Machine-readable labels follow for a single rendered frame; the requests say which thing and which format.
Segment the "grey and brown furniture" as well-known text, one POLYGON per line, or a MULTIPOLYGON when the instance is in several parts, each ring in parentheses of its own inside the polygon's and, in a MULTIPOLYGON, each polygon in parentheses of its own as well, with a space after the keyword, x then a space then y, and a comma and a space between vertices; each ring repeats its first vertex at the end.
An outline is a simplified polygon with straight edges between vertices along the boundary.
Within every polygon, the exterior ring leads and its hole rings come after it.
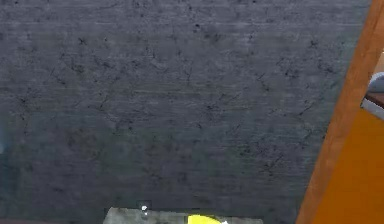
POLYGON ((384 120, 384 72, 372 76, 360 107, 384 120))

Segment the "yellow round object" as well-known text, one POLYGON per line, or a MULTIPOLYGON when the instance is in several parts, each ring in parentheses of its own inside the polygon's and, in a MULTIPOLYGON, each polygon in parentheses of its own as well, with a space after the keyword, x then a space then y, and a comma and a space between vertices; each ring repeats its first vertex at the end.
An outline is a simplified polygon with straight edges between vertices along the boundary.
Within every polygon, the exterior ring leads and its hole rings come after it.
POLYGON ((189 215, 187 224, 222 224, 219 220, 203 215, 189 215))

